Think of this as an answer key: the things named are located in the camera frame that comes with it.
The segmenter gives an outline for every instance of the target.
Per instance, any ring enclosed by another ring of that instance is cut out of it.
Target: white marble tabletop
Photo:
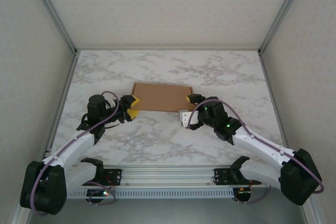
[[[253,130],[282,145],[255,51],[104,50],[80,53],[52,151],[76,133],[90,96],[105,90],[130,94],[134,82],[183,84],[217,96]],[[133,122],[106,130],[83,157],[106,165],[229,165],[241,155],[259,160],[219,140],[209,127],[191,131],[178,120],[177,113],[140,111]]]

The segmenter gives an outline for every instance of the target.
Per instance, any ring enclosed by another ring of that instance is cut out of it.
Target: marble surface
[[[91,95],[130,94],[134,82],[184,84],[218,96],[252,129],[282,145],[256,52],[120,50],[80,53],[52,151],[76,133]],[[259,160],[219,140],[209,127],[190,131],[178,120],[177,113],[141,111],[133,122],[108,129],[84,156],[107,165],[229,165],[241,155]]]

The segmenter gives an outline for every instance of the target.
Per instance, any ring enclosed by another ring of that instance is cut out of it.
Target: white enclosure wall
[[[0,0],[0,222],[41,158],[72,61],[40,0]]]
[[[336,223],[336,0],[295,0],[264,62],[289,146],[306,149],[325,184],[317,196]]]
[[[284,0],[51,0],[76,48],[254,49]]]

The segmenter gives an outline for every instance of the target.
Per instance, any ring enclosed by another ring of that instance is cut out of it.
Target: brown cardboard box
[[[187,86],[135,83],[132,94],[139,98],[140,102],[132,109],[164,112],[192,111],[195,106],[185,99],[192,93],[193,88]]]

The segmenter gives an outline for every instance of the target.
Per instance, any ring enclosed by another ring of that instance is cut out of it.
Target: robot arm
[[[106,129],[105,124],[117,120],[120,123],[132,121],[138,111],[130,110],[130,108],[138,101],[139,99],[132,95],[124,95],[119,101],[117,111],[115,111],[117,107],[112,108],[103,95],[91,96],[88,103],[88,113],[83,116],[81,124],[77,128],[79,134],[76,136],[81,137],[75,136],[68,141],[60,148],[60,150],[65,148],[64,151],[57,151],[41,162],[33,161],[27,166],[20,205],[31,208],[30,201],[34,183],[47,164],[49,166],[37,184],[33,199],[38,211],[55,215],[62,209],[68,193],[87,181],[101,182],[104,172],[102,161],[84,158],[77,166],[73,165],[100,140]]]
[[[187,101],[198,105],[193,115],[192,112],[180,111],[180,121],[185,128],[196,130],[204,124],[208,125],[221,140],[250,151],[268,164],[240,157],[231,166],[231,173],[237,180],[243,177],[277,187],[297,205],[303,205],[318,187],[316,179],[293,161],[299,160],[321,181],[310,154],[305,150],[295,152],[258,135],[242,124],[241,120],[228,116],[223,102],[217,97],[205,98],[200,94],[191,94],[187,96]]]

